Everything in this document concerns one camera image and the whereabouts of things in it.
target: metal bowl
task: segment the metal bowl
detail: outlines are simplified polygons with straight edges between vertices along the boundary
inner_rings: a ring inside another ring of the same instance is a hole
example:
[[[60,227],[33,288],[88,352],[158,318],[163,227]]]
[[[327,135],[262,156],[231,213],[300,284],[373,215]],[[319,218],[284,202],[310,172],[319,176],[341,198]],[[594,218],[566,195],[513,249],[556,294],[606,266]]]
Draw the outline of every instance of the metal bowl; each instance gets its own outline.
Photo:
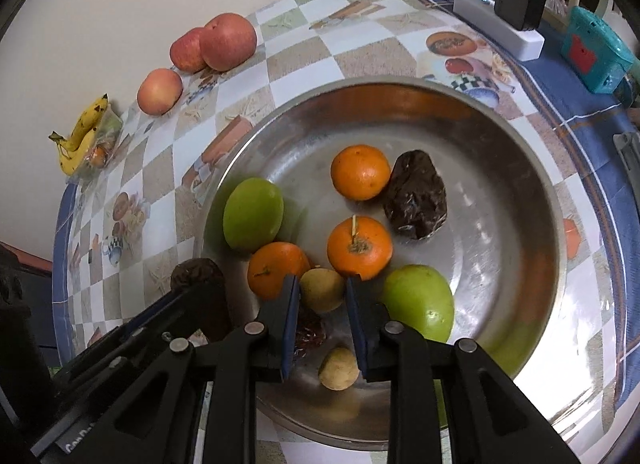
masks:
[[[332,159],[355,143],[381,149],[391,165],[408,150],[431,155],[446,186],[448,218],[426,241],[396,237],[385,274],[404,264],[436,267],[455,295],[449,341],[476,339],[515,376],[564,289],[566,249],[556,194],[507,121],[468,96],[414,78],[364,78],[315,89],[276,109],[229,155],[209,188],[196,255],[222,268],[235,325],[254,319],[259,304],[246,283],[247,260],[223,239],[229,194],[250,176],[273,181],[285,197],[278,238],[302,247],[312,263],[330,267],[326,240],[336,224],[353,213],[386,223],[379,203],[348,202],[332,186]],[[285,384],[259,385],[258,408],[314,441],[385,449],[388,383],[360,378],[343,392],[323,388],[318,365],[326,352],[352,346],[344,306],[323,321],[327,341],[297,364]]]

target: white wall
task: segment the white wall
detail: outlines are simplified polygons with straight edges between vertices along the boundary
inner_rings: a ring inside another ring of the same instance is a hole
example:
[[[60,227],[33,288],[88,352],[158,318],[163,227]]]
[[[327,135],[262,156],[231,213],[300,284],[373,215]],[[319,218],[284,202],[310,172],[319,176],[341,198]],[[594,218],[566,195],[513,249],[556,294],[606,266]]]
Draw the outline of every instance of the white wall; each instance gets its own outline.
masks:
[[[50,260],[65,178],[47,136],[108,92],[120,111],[169,45],[274,0],[27,0],[0,42],[0,240]]]

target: power adapter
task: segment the power adapter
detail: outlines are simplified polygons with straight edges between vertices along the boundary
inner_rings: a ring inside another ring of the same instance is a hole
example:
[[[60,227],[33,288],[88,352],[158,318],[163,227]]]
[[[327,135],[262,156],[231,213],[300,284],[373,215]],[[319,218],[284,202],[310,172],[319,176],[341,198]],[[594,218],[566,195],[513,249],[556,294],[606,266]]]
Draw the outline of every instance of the power adapter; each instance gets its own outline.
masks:
[[[546,0],[495,0],[494,11],[518,31],[534,30],[540,25]]]

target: orange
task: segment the orange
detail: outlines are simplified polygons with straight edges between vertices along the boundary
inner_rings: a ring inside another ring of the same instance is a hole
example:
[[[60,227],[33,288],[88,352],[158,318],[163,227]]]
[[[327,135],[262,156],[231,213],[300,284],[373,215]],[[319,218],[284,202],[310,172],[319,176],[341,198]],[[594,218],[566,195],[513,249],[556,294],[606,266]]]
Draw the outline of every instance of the orange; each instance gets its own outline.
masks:
[[[369,200],[377,196],[391,177],[385,154],[368,145],[353,145],[334,157],[331,180],[343,197]]]
[[[389,263],[394,245],[385,227],[371,217],[355,215],[340,222],[329,235],[326,255],[344,277],[375,278]]]
[[[309,259],[297,245],[272,242],[258,249],[249,259],[246,279],[251,289],[263,300],[273,300],[280,294],[284,277],[300,278],[311,269]]]

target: teal container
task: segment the teal container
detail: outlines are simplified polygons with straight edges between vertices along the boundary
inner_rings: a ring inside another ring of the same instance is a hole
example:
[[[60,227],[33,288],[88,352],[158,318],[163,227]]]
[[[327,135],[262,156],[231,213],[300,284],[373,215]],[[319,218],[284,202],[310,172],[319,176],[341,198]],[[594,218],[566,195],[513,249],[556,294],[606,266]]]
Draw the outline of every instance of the teal container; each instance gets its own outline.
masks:
[[[604,20],[578,6],[571,10],[561,53],[594,94],[611,94],[636,60]]]

